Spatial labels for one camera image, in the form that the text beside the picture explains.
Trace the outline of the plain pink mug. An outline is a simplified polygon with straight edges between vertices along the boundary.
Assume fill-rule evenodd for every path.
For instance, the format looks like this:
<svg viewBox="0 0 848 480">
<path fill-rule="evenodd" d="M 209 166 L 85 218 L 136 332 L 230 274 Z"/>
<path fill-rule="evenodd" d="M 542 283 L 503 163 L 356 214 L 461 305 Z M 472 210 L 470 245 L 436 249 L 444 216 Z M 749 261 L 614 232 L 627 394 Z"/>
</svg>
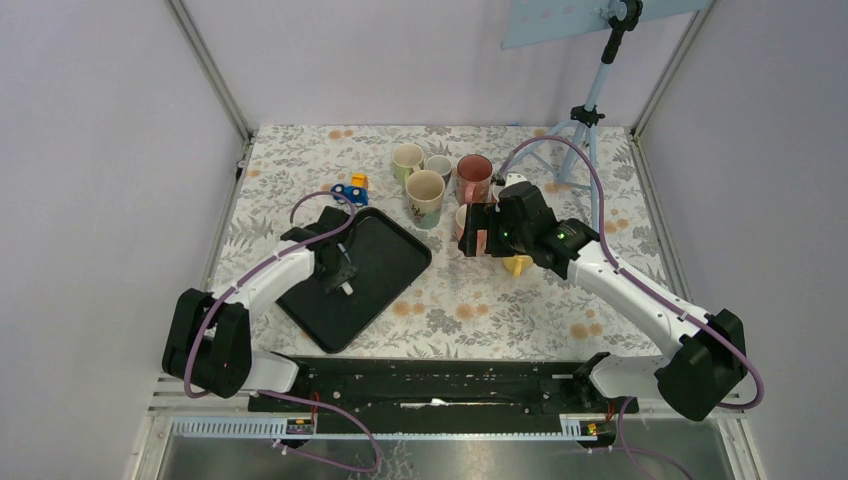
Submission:
<svg viewBox="0 0 848 480">
<path fill-rule="evenodd" d="M 455 225 L 455 237 L 456 237 L 456 240 L 459 240 L 464 233 L 464 228 L 465 228 L 465 223 L 466 223 L 467 207 L 468 207 L 467 204 L 461 205 L 459 207 L 459 209 L 457 210 L 456 214 L 455 214 L 455 223 L 456 223 L 456 225 Z M 485 250 L 487 234 L 488 234 L 488 232 L 486 230 L 479 230 L 477 232 L 477 254 L 478 255 L 482 255 L 484 250 Z"/>
</svg>

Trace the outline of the yellow mug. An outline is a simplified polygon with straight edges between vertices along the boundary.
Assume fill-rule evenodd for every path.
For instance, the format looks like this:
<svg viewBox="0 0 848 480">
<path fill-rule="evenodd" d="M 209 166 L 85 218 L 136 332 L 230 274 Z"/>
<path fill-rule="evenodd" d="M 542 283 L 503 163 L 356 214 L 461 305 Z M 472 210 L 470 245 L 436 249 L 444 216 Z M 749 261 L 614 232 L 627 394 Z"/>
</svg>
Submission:
<svg viewBox="0 0 848 480">
<path fill-rule="evenodd" d="M 534 261 L 527 255 L 515 255 L 502 259 L 504 269 L 510 273 L 512 277 L 520 277 L 529 268 L 534 266 Z"/>
</svg>

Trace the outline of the cream floral mug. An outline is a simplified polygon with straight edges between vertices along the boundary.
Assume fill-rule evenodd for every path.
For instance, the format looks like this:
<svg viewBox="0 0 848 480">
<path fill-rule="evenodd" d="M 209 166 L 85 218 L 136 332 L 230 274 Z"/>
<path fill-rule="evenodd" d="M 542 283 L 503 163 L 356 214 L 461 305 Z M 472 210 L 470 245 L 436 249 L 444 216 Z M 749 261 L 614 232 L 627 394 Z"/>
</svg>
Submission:
<svg viewBox="0 0 848 480">
<path fill-rule="evenodd" d="M 405 182 L 408 205 L 413 224 L 421 229 L 432 229 L 440 220 L 445 183 L 431 170 L 412 173 Z"/>
</svg>

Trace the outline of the grey mug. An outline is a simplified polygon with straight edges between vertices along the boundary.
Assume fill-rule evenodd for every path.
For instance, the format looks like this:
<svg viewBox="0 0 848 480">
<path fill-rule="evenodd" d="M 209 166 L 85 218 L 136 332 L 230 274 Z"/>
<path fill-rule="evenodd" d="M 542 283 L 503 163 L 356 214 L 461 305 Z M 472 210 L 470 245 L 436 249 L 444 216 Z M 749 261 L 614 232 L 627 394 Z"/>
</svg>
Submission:
<svg viewBox="0 0 848 480">
<path fill-rule="evenodd" d="M 433 155 L 425 161 L 425 169 L 440 175 L 445 185 L 450 183 L 453 174 L 453 163 L 444 155 Z"/>
</svg>

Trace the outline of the light green mug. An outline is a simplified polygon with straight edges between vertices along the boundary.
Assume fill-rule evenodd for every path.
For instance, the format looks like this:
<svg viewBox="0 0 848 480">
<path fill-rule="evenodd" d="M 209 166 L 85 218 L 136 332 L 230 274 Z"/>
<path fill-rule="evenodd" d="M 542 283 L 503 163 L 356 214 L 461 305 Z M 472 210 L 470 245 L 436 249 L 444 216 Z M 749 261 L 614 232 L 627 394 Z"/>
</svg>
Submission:
<svg viewBox="0 0 848 480">
<path fill-rule="evenodd" d="M 402 188 L 406 188 L 406 182 L 412 174 L 424 168 L 425 160 L 424 150 L 414 143 L 399 145 L 392 151 L 392 172 Z"/>
</svg>

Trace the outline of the light blue mug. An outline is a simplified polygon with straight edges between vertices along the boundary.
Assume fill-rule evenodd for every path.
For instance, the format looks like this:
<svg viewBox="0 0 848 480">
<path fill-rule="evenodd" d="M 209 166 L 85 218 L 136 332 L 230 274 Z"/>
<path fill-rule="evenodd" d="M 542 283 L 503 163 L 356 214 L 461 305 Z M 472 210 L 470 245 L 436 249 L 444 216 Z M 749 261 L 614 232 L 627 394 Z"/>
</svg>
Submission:
<svg viewBox="0 0 848 480">
<path fill-rule="evenodd" d="M 338 287 L 346 294 L 351 295 L 353 292 L 350 280 L 356 273 L 356 268 L 351 262 L 351 258 L 346 247 L 342 243 L 338 243 L 337 247 L 341 252 L 339 271 L 337 272 Z"/>
</svg>

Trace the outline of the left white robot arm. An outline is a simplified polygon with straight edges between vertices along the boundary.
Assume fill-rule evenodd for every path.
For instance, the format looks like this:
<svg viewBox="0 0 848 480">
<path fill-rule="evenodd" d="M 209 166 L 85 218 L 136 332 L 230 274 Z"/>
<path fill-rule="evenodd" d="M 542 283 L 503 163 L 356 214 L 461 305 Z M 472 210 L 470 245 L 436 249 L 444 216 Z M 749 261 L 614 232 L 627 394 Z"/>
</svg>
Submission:
<svg viewBox="0 0 848 480">
<path fill-rule="evenodd" d="M 285 410 L 304 407 L 311 387 L 297 375 L 297 363 L 254 349 L 250 324 L 297 286 L 315 287 L 317 299 L 352 295 L 357 269 L 344 243 L 354 217 L 327 207 L 315 223 L 285 232 L 266 259 L 223 288 L 184 291 L 164 347 L 163 371 L 182 380 L 191 398 L 272 391 Z"/>
</svg>

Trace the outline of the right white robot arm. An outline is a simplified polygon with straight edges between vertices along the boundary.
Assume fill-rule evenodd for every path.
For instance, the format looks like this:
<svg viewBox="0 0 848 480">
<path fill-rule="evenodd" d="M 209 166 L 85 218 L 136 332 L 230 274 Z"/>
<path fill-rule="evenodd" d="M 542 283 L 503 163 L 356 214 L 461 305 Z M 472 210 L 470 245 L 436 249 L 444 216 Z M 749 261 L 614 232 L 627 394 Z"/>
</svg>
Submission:
<svg viewBox="0 0 848 480">
<path fill-rule="evenodd" d="M 750 371 L 742 321 L 710 313 L 660 287 L 618 257 L 602 236 L 574 218 L 558 220 L 527 181 L 506 187 L 496 203 L 466 207 L 459 249 L 467 257 L 530 257 L 534 264 L 596 295 L 637 326 L 657 356 L 597 354 L 581 368 L 575 402 L 597 412 L 612 398 L 661 399 L 701 421 Z"/>
</svg>

